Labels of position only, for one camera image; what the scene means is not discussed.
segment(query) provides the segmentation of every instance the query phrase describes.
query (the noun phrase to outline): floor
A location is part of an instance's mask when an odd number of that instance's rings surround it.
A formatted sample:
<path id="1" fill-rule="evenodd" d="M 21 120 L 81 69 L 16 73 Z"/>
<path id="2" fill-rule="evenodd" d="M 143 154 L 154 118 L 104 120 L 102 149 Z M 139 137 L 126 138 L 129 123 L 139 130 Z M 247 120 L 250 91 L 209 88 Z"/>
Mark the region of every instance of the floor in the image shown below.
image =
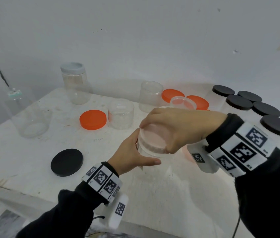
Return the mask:
<path id="1" fill-rule="evenodd" d="M 22 225 L 25 222 L 25 218 L 22 218 L 15 213 L 5 210 L 0 215 L 0 238 L 15 238 L 17 233 L 22 229 Z M 86 234 L 89 238 L 136 238 L 135 236 L 129 236 L 127 234 L 111 234 L 101 233 L 95 230 L 89 230 Z"/>

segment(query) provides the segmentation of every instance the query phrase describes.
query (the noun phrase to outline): white jar with black lid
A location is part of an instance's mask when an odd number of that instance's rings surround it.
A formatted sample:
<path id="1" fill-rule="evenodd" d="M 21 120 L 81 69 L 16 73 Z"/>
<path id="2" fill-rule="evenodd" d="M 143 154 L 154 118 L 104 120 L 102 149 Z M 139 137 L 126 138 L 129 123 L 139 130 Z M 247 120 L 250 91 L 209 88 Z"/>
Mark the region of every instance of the white jar with black lid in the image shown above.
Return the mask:
<path id="1" fill-rule="evenodd" d="M 280 148 L 280 118 L 273 115 L 263 116 L 260 122 L 256 125 L 259 129 L 265 132 Z"/>
<path id="2" fill-rule="evenodd" d="M 262 102 L 262 98 L 259 95 L 256 95 L 248 91 L 239 91 L 237 95 L 251 101 L 252 103 Z"/>
<path id="3" fill-rule="evenodd" d="M 253 107 L 248 111 L 246 120 L 251 124 L 258 124 L 260 120 L 265 115 L 273 115 L 273 116 L 280 116 L 280 111 L 267 104 L 262 102 L 254 102 Z"/>
<path id="4" fill-rule="evenodd" d="M 219 111 L 224 104 L 226 97 L 234 95 L 235 91 L 222 85 L 214 85 L 212 90 L 205 96 L 209 102 L 209 110 Z"/>
<path id="5" fill-rule="evenodd" d="M 253 104 L 249 100 L 241 96 L 229 95 L 220 111 L 224 114 L 237 114 L 243 120 L 245 120 L 247 117 L 247 112 L 252 108 L 252 106 Z"/>

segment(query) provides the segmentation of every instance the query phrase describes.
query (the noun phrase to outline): forearm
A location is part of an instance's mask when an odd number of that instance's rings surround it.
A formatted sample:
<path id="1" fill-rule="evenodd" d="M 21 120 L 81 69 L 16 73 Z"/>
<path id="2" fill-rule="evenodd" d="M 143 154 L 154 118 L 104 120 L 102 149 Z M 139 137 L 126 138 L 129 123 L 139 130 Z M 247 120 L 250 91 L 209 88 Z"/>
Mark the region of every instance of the forearm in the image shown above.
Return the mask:
<path id="1" fill-rule="evenodd" d="M 243 124 L 236 115 L 206 139 L 208 152 L 227 141 Z M 247 174 L 235 179 L 240 216 L 255 237 L 280 234 L 280 150 L 276 148 L 268 160 Z"/>
<path id="2" fill-rule="evenodd" d="M 118 176 L 111 165 L 102 164 Z M 17 238 L 85 237 L 93 220 L 93 210 L 107 202 L 84 181 L 75 191 L 61 190 L 58 200 L 53 209 L 23 228 Z"/>

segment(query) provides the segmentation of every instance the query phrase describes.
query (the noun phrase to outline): wristband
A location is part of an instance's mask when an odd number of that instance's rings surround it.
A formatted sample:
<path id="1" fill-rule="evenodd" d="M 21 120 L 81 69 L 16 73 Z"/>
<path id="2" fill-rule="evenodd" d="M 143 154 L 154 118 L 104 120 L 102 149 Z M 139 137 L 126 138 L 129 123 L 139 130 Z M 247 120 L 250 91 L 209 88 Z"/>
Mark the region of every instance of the wristband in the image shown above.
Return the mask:
<path id="1" fill-rule="evenodd" d="M 106 166 L 95 164 L 83 177 L 91 188 L 103 196 L 109 203 L 116 197 L 122 186 L 122 181 Z"/>
<path id="2" fill-rule="evenodd" d="M 244 123 L 221 147 L 210 156 L 229 175 L 238 177 L 252 171 L 276 148 L 274 142 L 259 128 Z"/>

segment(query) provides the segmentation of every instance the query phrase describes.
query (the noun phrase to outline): right hand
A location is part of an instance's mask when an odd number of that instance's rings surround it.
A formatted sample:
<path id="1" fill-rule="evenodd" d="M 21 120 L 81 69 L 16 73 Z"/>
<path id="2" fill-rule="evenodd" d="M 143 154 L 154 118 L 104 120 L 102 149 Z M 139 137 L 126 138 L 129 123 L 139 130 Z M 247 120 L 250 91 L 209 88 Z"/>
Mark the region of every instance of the right hand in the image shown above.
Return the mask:
<path id="1" fill-rule="evenodd" d="M 166 151 L 174 154 L 186 144 L 205 139 L 225 121 L 227 115 L 204 110 L 155 108 L 142 120 L 140 128 L 161 124 L 172 134 L 166 142 Z"/>

